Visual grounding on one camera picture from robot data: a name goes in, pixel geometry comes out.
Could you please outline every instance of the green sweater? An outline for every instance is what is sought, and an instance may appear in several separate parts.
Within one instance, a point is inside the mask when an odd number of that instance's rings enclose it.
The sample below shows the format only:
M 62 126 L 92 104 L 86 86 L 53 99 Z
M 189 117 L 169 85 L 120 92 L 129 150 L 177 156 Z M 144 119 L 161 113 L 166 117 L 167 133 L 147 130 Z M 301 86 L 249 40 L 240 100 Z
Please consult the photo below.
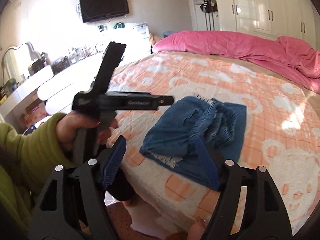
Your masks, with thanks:
M 0 145 L 16 161 L 10 174 L 0 165 L 0 201 L 24 233 L 31 220 L 30 193 L 37 196 L 41 192 L 55 166 L 73 166 L 56 136 L 57 122 L 63 117 L 61 113 L 54 115 L 27 136 L 18 135 L 7 123 L 0 123 Z

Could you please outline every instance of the blue gripper pad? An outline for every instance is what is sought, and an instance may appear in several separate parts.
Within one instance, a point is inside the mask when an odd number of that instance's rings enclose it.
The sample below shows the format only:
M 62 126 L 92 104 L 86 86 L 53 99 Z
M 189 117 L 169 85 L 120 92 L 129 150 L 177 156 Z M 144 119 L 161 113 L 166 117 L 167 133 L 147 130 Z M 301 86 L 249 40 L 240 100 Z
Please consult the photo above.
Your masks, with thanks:
M 204 172 L 207 175 L 210 188 L 218 191 L 221 183 L 219 180 L 218 168 L 210 156 L 207 147 L 202 141 L 201 137 L 197 137 L 193 140 L 196 147 L 196 153 L 198 154 L 199 164 L 204 168 Z
M 115 179 L 116 173 L 127 149 L 126 139 L 123 136 L 119 136 L 113 148 L 115 149 L 113 150 L 107 164 L 103 168 L 102 185 L 104 188 L 110 186 Z

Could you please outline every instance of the silver screw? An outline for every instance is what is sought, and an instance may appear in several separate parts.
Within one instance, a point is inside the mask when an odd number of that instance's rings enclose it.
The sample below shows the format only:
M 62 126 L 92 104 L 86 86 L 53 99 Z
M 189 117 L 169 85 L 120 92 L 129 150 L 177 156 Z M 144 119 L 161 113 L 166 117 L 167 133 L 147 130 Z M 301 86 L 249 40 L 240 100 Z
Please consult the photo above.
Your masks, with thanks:
M 225 164 L 228 165 L 228 166 L 233 166 L 233 165 L 235 165 L 235 163 L 234 163 L 233 160 L 226 160 Z
M 90 166 L 95 165 L 96 163 L 97 163 L 97 160 L 96 160 L 96 159 L 90 159 L 90 160 L 88 160 L 88 164 L 89 164 Z
M 61 171 L 63 169 L 62 165 L 58 165 L 54 168 L 56 171 Z
M 267 169 L 264 167 L 264 166 L 259 166 L 259 171 L 261 171 L 261 172 L 266 172 L 267 171 Z

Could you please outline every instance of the television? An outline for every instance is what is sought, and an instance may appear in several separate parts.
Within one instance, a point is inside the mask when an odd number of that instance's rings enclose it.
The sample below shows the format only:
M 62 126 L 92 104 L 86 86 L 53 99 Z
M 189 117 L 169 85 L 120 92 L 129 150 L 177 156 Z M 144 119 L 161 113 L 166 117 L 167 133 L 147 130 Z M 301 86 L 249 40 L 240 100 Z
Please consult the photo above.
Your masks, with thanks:
M 95 22 L 129 13 L 128 0 L 80 0 L 82 20 Z

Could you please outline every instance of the door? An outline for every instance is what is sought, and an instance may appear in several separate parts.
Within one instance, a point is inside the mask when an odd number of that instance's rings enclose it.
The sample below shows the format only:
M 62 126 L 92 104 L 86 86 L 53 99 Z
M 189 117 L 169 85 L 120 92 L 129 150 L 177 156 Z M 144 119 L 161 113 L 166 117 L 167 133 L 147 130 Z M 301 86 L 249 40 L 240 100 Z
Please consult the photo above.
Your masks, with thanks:
M 298 39 L 303 38 L 303 21 L 299 0 L 283 0 L 287 11 L 287 35 Z
M 217 0 L 221 31 L 236 32 L 236 13 L 233 0 Z
M 268 0 L 252 0 L 250 6 L 254 17 L 254 32 L 271 34 L 271 15 Z
M 287 20 L 286 3 L 284 2 L 284 0 L 268 0 L 268 2 L 269 2 L 268 17 L 270 14 L 271 35 L 275 37 L 287 35 L 288 20 Z
M 313 4 L 310 0 L 299 0 L 302 14 L 303 40 L 316 49 L 316 23 L 313 14 Z
M 200 5 L 194 4 L 191 1 L 191 13 L 194 19 L 194 30 L 195 31 L 214 31 L 220 30 L 219 14 L 218 12 L 204 13 L 200 9 Z
M 234 0 L 237 30 L 240 33 L 253 33 L 252 0 Z

